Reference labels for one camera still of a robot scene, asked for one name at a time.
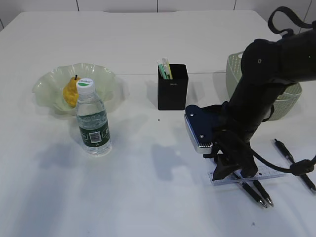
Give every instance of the yellow pear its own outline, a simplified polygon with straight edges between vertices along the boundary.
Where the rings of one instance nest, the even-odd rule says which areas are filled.
[[[77,104],[78,92],[76,83],[80,79],[81,78],[77,75],[75,77],[72,77],[63,90],[64,99],[71,107],[75,107]]]

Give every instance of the ruler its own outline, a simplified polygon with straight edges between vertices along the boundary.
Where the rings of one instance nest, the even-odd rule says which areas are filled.
[[[257,174],[251,178],[243,178],[240,174],[240,170],[236,170],[235,173],[238,174],[238,176],[240,176],[242,178],[242,181],[251,181],[251,180],[260,180],[260,179],[271,179],[271,178],[277,178],[277,177],[282,177],[285,175],[285,173],[276,171],[274,169],[271,169],[265,165],[263,166],[258,166],[259,171],[257,172]],[[214,186],[217,185],[224,185],[224,184],[232,184],[232,183],[238,183],[241,180],[237,179],[235,176],[233,175],[228,175],[226,178],[224,179],[218,179],[218,180],[213,180],[213,172],[209,172],[208,173],[209,179],[211,180],[211,183]]]

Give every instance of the white table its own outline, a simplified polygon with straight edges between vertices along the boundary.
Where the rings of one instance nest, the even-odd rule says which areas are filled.
[[[33,61],[42,74],[81,62],[117,75],[156,74],[162,57],[189,73],[213,73],[256,38],[280,37],[254,11],[24,12],[0,34],[0,52],[13,56],[11,64]]]

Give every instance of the water bottle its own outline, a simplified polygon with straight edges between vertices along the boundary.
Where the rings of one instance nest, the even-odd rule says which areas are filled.
[[[79,97],[76,117],[83,148],[93,155],[105,155],[110,152],[112,146],[104,104],[95,92],[95,85],[91,79],[77,81],[77,91]]]

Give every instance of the water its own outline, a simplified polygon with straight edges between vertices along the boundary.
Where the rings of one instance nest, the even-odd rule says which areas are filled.
[[[76,114],[83,140],[83,148],[93,155],[109,153],[112,145],[108,118],[104,104],[97,93],[79,95]]]

